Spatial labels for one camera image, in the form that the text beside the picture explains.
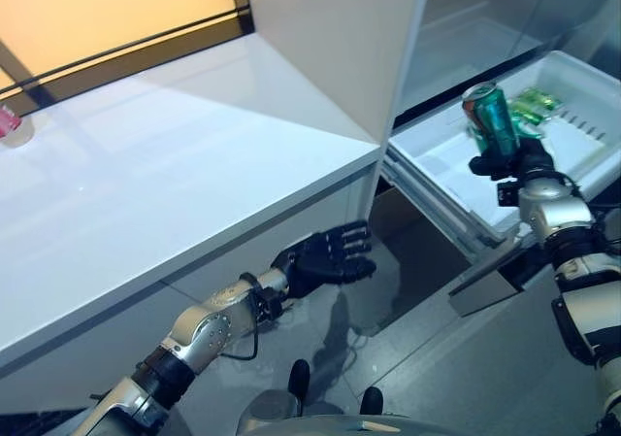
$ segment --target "white countertop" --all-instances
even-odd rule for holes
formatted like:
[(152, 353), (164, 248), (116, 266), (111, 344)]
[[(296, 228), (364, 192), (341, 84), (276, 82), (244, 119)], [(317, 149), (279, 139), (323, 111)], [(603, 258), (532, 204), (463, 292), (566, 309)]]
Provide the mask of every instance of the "white countertop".
[(256, 34), (27, 121), (0, 146), (0, 366), (378, 155)]

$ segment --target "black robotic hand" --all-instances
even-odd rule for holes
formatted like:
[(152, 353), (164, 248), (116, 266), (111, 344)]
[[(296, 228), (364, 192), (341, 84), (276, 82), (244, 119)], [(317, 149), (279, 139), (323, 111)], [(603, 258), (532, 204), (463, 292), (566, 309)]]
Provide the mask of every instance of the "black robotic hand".
[(509, 158), (491, 157), (483, 152), (470, 161), (470, 170), (478, 176), (489, 176), (492, 181), (514, 177), (523, 180), (534, 169), (554, 170), (554, 161), (541, 141), (536, 138), (521, 138), (517, 153)]
[(286, 275), (290, 298), (302, 298), (323, 284), (350, 284), (376, 270), (363, 254), (371, 250), (370, 237), (365, 220), (334, 227), (283, 250), (272, 267)]

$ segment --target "green can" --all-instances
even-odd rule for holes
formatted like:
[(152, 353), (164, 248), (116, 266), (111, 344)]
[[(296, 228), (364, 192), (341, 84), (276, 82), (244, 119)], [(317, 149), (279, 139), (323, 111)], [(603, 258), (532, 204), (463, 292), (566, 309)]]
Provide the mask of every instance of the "green can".
[(462, 108), (490, 157), (511, 158), (519, 148), (503, 91), (494, 82), (476, 84), (462, 95)]
[(522, 91), (518, 99), (550, 112), (554, 112), (563, 106), (563, 102), (557, 97), (533, 87), (526, 88)]
[(519, 114), (525, 120), (528, 120), (532, 125), (539, 125), (546, 119), (545, 116), (536, 111), (536, 108), (524, 101), (520, 101), (519, 99), (512, 100), (509, 103), (509, 108), (513, 113)]

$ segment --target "refrigerator drawer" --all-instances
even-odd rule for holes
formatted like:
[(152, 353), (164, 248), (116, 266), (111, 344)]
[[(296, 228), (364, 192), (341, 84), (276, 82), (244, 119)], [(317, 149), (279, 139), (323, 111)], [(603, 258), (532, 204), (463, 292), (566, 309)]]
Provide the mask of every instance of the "refrigerator drawer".
[[(507, 97), (528, 86), (564, 102), (557, 117), (539, 128), (557, 168), (592, 198), (621, 174), (621, 85), (618, 80), (562, 52), (497, 79)], [(468, 163), (478, 154), (461, 101), (397, 130), (389, 139), (382, 174), (470, 260), (528, 236), (516, 208), (501, 208), (496, 183), (475, 176)]]

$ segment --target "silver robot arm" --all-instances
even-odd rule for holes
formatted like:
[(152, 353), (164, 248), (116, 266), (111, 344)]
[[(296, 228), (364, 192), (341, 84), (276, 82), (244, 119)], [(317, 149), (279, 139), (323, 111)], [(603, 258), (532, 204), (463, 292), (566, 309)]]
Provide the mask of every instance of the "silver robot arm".
[[(73, 433), (156, 434), (193, 380), (219, 356), (252, 359), (257, 325), (277, 319), (296, 298), (323, 284), (347, 284), (373, 274), (375, 264), (365, 221), (316, 233), (283, 250), (265, 274), (240, 275), (201, 305), (185, 310), (131, 378), (123, 378)], [(254, 353), (239, 357), (227, 348), (254, 333)]]
[(520, 216), (552, 258), (561, 296), (552, 310), (570, 353), (596, 367), (604, 415), (621, 421), (621, 262), (605, 252), (588, 205), (560, 180), (519, 190)]
[(561, 291), (552, 301), (559, 330), (568, 351), (595, 366), (604, 403), (600, 426), (616, 428), (621, 421), (621, 259), (609, 253), (577, 185), (556, 171), (538, 140), (522, 139), (511, 161), (476, 157), (471, 170), (494, 180), (516, 179), (498, 184), (499, 204), (519, 207), (520, 218), (550, 257)]

